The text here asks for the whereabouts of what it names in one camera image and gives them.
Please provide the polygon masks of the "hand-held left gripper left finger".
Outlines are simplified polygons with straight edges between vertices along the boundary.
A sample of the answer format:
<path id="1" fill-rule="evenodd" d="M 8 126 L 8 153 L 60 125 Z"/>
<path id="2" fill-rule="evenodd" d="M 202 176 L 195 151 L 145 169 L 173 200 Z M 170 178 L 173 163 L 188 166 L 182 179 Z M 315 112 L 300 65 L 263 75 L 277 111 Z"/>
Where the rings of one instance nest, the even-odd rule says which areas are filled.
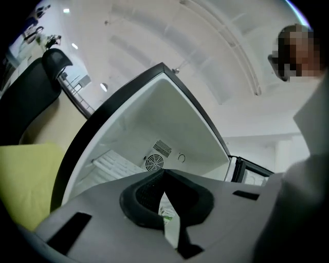
<path id="1" fill-rule="evenodd" d="M 120 207 L 135 225 L 149 229 L 163 229 L 163 217 L 158 214 L 165 193 L 164 170 L 156 170 L 129 185 L 120 195 Z"/>

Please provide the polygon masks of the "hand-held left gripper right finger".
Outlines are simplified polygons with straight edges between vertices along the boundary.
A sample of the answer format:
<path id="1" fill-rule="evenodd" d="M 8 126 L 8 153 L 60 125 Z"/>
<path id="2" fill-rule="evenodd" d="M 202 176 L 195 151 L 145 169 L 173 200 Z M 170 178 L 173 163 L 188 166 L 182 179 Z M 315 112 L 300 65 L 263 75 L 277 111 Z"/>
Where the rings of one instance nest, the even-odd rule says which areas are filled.
<path id="1" fill-rule="evenodd" d="M 205 221 L 214 208 L 214 197 L 205 187 L 172 170 L 165 170 L 163 175 L 164 192 L 176 212 L 173 219 L 179 220 L 176 225 L 176 250 L 183 258 L 188 259 L 204 249 L 191 242 L 187 227 Z"/>

